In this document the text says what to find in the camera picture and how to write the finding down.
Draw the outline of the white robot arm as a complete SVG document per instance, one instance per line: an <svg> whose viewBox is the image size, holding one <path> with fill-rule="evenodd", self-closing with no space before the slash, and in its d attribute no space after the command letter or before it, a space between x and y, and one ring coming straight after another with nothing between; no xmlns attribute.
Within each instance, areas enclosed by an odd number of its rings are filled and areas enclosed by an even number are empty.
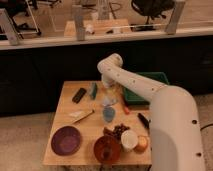
<svg viewBox="0 0 213 171"><path fill-rule="evenodd" d="M98 71L105 87L115 82L150 103L152 171L206 171L198 109L185 89L122 68L119 54L102 59Z"/></svg>

